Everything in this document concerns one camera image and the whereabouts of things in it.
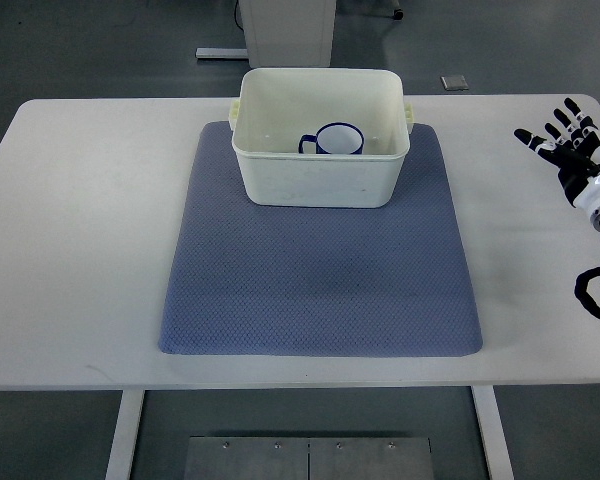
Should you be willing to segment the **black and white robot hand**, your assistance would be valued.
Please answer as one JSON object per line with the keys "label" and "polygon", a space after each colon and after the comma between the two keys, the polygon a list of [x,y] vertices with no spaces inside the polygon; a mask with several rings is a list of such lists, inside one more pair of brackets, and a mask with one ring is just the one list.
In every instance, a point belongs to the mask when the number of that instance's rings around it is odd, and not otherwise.
{"label": "black and white robot hand", "polygon": [[545,125],[546,138],[518,128],[514,136],[558,169],[558,181],[568,203],[588,212],[600,206],[600,128],[572,99],[555,109],[559,123]]}

